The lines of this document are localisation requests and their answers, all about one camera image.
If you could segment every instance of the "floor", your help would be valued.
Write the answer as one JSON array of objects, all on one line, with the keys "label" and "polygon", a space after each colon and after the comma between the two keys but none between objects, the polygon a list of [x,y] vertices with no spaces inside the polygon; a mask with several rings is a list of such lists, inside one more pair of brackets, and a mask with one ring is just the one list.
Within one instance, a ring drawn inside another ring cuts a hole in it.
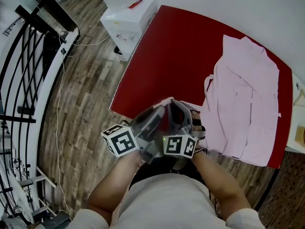
[{"label": "floor", "polygon": [[[96,44],[108,36],[99,20],[106,10],[102,0],[63,0],[62,6],[81,29],[79,44]],[[75,47],[72,57],[65,64],[58,110],[59,165],[60,183],[72,217],[85,206],[90,192],[116,161],[100,135],[102,130],[126,119],[109,110],[116,87],[127,67],[126,63],[115,58],[114,45],[108,39],[99,46]],[[56,148],[59,84],[60,80],[45,118],[39,159],[42,170],[55,182],[59,180]],[[275,170],[248,165],[215,153],[210,156],[237,179],[251,206],[255,208]],[[298,160],[300,165],[296,166],[293,160]],[[259,210],[266,227],[305,226],[305,172],[301,167],[304,164],[302,155],[285,155],[271,192]],[[59,188],[48,199],[53,207],[66,209]]]}]

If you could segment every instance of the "red table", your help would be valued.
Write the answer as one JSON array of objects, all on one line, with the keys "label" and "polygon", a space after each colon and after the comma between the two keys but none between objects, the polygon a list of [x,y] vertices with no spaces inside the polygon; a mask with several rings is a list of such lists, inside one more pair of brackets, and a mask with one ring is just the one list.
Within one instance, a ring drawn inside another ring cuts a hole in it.
[{"label": "red table", "polygon": [[[129,63],[111,110],[134,118],[170,96],[202,105],[203,83],[222,56],[224,34],[238,39],[245,36],[205,16],[161,6]],[[266,51],[280,70],[278,103],[282,117],[278,118],[274,149],[268,163],[270,167],[279,168],[290,129],[292,72],[283,61]]]}]

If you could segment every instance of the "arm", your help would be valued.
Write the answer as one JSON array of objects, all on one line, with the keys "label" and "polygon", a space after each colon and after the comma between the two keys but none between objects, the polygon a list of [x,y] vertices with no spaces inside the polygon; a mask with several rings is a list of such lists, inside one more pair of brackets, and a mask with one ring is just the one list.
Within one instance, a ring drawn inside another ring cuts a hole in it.
[{"label": "arm", "polygon": [[123,199],[140,161],[139,151],[121,157],[90,194],[87,209],[99,213],[110,225],[112,213]]},{"label": "arm", "polygon": [[192,162],[196,166],[208,189],[217,198],[221,214],[226,220],[234,212],[251,208],[237,181],[204,152],[195,154]]}]

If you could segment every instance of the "white shirt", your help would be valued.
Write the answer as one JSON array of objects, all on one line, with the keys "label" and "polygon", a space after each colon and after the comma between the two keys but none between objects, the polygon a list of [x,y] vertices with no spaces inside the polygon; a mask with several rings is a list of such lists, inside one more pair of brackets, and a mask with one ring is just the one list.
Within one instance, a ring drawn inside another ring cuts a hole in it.
[{"label": "white shirt", "polygon": [[[163,174],[134,184],[113,229],[264,229],[258,214],[241,209],[219,219],[202,183],[187,176]],[[107,229],[98,213],[80,210],[68,229]]]}]

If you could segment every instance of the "pink cloth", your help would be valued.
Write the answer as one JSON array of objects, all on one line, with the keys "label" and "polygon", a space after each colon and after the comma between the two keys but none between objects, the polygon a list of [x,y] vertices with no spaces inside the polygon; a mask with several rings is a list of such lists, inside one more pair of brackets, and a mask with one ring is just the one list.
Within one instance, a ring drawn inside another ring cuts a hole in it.
[{"label": "pink cloth", "polygon": [[247,37],[224,35],[223,55],[204,82],[206,98],[198,109],[206,129],[206,140],[200,144],[266,166],[279,116],[278,76],[279,70],[264,48]]}]

